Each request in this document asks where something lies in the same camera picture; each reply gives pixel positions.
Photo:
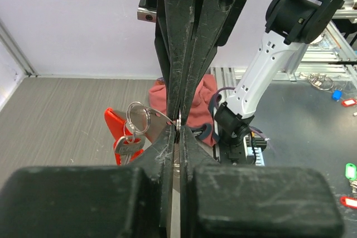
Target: blue object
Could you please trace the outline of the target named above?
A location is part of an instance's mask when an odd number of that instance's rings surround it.
[[[341,90],[335,90],[334,93],[332,94],[332,99],[334,99],[334,100],[340,100],[341,97],[342,97]]]

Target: green key tag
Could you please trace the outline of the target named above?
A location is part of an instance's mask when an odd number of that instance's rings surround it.
[[[354,181],[357,178],[357,168],[354,164],[346,164],[346,178]]]

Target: black cable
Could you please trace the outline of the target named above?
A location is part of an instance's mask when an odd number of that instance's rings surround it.
[[[252,147],[253,155],[254,155],[254,161],[252,164],[255,164],[257,162],[257,153],[255,152],[255,147],[253,144],[253,133],[249,132],[249,134],[250,134],[250,146]]]

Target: white wall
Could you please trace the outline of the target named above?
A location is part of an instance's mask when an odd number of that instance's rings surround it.
[[[215,66],[247,66],[271,0],[248,0]],[[39,74],[160,76],[139,0],[0,0],[0,18]]]
[[[23,71],[0,42],[0,110],[24,76]]]

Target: wooden floor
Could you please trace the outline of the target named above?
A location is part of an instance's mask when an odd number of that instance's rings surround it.
[[[0,188],[24,166],[115,164],[104,111],[148,104],[153,82],[26,78],[0,112]]]

